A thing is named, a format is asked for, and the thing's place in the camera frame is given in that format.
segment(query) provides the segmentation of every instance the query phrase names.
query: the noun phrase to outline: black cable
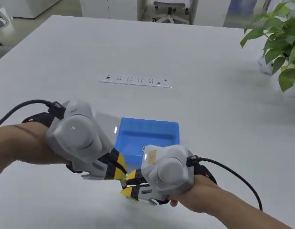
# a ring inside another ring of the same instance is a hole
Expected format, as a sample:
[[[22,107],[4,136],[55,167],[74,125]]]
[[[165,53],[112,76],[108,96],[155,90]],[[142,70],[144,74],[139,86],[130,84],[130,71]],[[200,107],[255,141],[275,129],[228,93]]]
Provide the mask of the black cable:
[[[0,119],[0,126],[2,123],[4,123],[14,112],[18,111],[20,108],[30,105],[30,104],[45,104],[47,107],[51,108],[53,107],[53,103],[50,101],[42,100],[42,99],[34,99],[29,100],[24,103],[21,103],[17,106],[15,106],[13,109],[11,109],[2,119]]]
[[[240,179],[241,181],[243,181],[247,187],[249,187],[249,189],[253,192],[254,196],[257,198],[258,204],[259,204],[259,210],[263,211],[262,208],[262,202],[260,200],[260,197],[258,195],[258,193],[256,192],[256,190],[254,190],[254,188],[251,186],[250,183],[248,183],[242,176],[240,176],[239,174],[237,174],[235,171],[233,171],[231,168],[228,168],[227,166],[221,164],[220,162],[208,159],[208,158],[203,158],[203,157],[199,157],[199,161],[207,161],[213,164],[216,164],[217,166],[222,167],[223,169],[226,169],[227,171],[231,172],[232,174],[234,174],[238,179]]]

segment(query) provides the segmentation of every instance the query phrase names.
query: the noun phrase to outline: office chair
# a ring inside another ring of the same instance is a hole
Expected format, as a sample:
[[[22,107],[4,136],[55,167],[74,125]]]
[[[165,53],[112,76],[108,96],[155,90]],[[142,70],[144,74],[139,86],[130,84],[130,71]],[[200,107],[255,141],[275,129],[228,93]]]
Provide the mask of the office chair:
[[[169,21],[170,23],[175,23],[175,21],[180,21],[185,24],[189,24],[189,20],[183,19],[179,16],[174,15],[176,8],[185,9],[185,14],[189,15],[190,0],[155,0],[154,1],[155,9],[158,10],[159,6],[167,6],[168,13],[166,14],[156,14],[152,18],[152,22],[165,22]]]

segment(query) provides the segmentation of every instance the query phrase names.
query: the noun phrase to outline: white table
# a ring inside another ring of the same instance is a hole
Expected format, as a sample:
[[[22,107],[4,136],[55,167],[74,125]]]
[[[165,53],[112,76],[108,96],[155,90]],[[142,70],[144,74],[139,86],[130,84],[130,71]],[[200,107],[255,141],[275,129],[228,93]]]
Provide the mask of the white table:
[[[177,121],[182,144],[235,169],[267,213],[295,228],[294,108],[258,72],[263,40],[241,50],[241,38],[239,29],[52,16],[0,59],[0,118],[25,100],[77,97],[112,115]],[[107,73],[170,77],[175,88],[96,82]],[[23,108],[7,124],[44,110]],[[207,166],[223,188],[257,206],[241,181]],[[0,229],[225,228],[182,206],[137,204],[119,190],[63,165],[14,163],[0,176]]]

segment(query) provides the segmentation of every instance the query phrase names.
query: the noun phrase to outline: blue tray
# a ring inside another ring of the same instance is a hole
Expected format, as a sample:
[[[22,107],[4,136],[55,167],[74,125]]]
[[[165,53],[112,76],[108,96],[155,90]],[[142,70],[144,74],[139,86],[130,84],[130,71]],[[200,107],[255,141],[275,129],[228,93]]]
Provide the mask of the blue tray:
[[[115,148],[122,153],[128,172],[139,169],[142,147],[179,144],[179,125],[174,122],[121,118]]]

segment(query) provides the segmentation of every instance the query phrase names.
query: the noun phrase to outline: gray plastic housing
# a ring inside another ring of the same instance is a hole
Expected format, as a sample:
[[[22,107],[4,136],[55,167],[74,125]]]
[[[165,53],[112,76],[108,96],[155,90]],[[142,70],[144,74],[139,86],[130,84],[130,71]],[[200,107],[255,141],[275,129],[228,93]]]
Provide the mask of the gray plastic housing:
[[[141,187],[139,199],[166,200],[169,195],[181,194],[193,187],[193,167],[187,167],[187,157],[193,154],[184,146],[146,146],[141,173],[150,187]]]
[[[107,165],[97,159],[110,152],[115,143],[115,133],[111,133],[106,121],[119,124],[119,119],[100,113],[94,117],[89,103],[76,99],[63,106],[66,108],[64,119],[55,118],[46,134],[48,146],[71,161],[74,170],[88,172],[82,175],[84,179],[104,179]]]

